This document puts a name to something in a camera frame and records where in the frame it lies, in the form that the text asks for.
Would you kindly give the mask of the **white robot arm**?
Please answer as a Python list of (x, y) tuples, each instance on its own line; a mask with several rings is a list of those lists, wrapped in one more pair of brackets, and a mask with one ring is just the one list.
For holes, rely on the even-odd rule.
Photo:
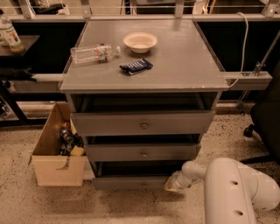
[(208, 166), (183, 163), (166, 181), (164, 189), (178, 192), (204, 183), (206, 224), (256, 224), (255, 210), (269, 211), (280, 203), (280, 188), (269, 175), (228, 157)]

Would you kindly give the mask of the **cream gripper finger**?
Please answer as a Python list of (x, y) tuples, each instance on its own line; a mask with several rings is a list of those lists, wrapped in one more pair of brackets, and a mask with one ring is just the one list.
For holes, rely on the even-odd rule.
[(177, 192), (179, 189), (176, 185), (176, 179), (169, 177), (164, 185), (164, 189), (168, 192)]

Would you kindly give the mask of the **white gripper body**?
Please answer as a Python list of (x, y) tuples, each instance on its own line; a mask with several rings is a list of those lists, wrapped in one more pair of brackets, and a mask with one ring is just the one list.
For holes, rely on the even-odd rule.
[(175, 171), (171, 176), (176, 179), (178, 190), (186, 189), (193, 184), (193, 180), (185, 176), (182, 171)]

